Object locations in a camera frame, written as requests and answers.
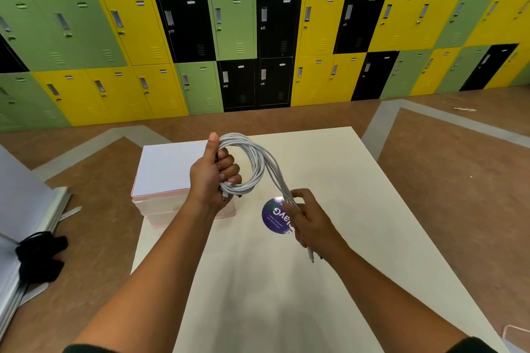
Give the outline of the pink box with white lid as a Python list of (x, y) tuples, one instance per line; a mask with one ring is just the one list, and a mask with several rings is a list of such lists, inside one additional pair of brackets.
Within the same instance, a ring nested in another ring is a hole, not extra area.
[(203, 156), (206, 144), (196, 141), (144, 146), (131, 196), (154, 228), (167, 227), (180, 209), (183, 215), (235, 216), (231, 199), (213, 216), (189, 197), (191, 166)]

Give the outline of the wall of coloured metal lockers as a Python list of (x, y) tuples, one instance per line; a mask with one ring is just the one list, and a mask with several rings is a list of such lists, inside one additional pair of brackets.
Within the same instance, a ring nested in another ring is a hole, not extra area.
[(530, 84), (530, 0), (0, 0), (0, 133)]

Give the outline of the black cloth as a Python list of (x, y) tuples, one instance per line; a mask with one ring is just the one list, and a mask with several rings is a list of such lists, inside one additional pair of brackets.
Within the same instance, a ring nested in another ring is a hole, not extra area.
[(66, 236), (56, 237), (50, 231), (36, 232), (22, 240), (15, 249), (20, 261), (20, 282), (26, 285), (54, 282), (64, 267), (64, 262), (54, 256), (67, 247)]

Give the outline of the round purple sticker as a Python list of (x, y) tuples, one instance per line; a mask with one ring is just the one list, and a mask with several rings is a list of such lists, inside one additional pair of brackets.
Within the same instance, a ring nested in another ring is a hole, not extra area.
[(285, 202), (283, 197), (275, 197), (268, 200), (261, 211), (264, 225), (276, 234), (289, 234), (294, 232), (290, 217), (283, 208)]

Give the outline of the person's left forearm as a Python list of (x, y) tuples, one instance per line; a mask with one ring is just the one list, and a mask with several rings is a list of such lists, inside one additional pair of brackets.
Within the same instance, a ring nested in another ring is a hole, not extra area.
[(214, 222), (182, 209), (74, 343), (117, 353), (172, 353)]

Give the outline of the person's right forearm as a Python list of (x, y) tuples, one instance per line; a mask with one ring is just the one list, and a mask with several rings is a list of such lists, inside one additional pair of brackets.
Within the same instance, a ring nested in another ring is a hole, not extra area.
[(347, 243), (331, 246), (319, 255), (340, 277), (385, 353), (447, 353), (467, 338)]

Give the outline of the dark green sleeve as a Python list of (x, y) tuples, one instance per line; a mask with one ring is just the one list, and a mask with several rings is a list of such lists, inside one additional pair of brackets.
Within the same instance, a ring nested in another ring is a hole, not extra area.
[(498, 353), (481, 339), (469, 336), (456, 343), (446, 353)]
[(95, 346), (92, 344), (75, 343), (68, 345), (62, 353), (117, 353), (114, 350)]

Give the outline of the person's left hand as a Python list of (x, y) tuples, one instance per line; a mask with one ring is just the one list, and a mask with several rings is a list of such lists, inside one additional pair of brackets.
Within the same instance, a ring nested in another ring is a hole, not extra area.
[(205, 163), (201, 157), (191, 166), (189, 192), (191, 201), (216, 216), (230, 200), (230, 197), (224, 199), (222, 196), (220, 185), (223, 182), (239, 184), (242, 182), (242, 176), (234, 156), (227, 149), (220, 148), (219, 140), (216, 163)]

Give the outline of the white frame corner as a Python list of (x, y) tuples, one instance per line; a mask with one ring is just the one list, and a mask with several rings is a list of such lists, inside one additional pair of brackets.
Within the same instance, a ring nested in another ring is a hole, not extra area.
[(500, 337), (509, 353), (530, 353), (530, 329), (506, 324)]

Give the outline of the metal stand foot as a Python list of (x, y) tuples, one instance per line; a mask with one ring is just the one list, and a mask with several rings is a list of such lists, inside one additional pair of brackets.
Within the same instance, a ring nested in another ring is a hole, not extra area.
[(50, 283), (40, 283), (38, 285), (28, 286), (22, 299), (20, 300), (19, 307), (28, 303), (31, 299), (35, 298), (49, 287)]
[(71, 216), (73, 216), (73, 215), (79, 213), (82, 209), (83, 209), (82, 206), (77, 206), (77, 207), (75, 207), (75, 208), (73, 208), (73, 209), (70, 209), (70, 210), (64, 212), (64, 213), (61, 215), (61, 217), (60, 217), (60, 219), (59, 219), (59, 222), (61, 222), (61, 221), (65, 220), (65, 219), (67, 219), (67, 218), (69, 218), (69, 217), (71, 217)]

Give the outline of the white board panel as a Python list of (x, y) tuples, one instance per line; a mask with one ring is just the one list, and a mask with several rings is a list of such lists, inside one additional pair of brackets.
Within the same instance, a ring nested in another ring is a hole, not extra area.
[(50, 188), (0, 145), (0, 340), (27, 289), (18, 274), (17, 244), (54, 231), (70, 198), (67, 187)]

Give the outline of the dark green left sleeve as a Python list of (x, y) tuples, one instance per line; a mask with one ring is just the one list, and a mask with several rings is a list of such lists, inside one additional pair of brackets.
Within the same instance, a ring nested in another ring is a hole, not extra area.
[(68, 345), (62, 353), (117, 353), (114, 350), (95, 346), (92, 344), (75, 343)]

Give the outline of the dark green right sleeve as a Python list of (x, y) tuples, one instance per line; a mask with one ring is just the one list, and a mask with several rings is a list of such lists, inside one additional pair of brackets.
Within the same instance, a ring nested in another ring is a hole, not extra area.
[(456, 343), (446, 353), (498, 353), (481, 339), (469, 336)]

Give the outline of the person's right hand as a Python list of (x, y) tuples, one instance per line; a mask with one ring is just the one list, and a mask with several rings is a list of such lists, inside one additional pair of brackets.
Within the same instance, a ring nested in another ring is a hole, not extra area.
[(292, 198), (301, 198), (303, 202), (295, 205), (285, 204), (285, 211), (289, 215), (289, 210), (301, 210), (308, 220), (305, 231), (302, 234), (295, 233), (296, 240), (303, 248), (312, 250), (328, 263), (332, 263), (347, 243), (309, 189), (293, 189), (290, 193)]

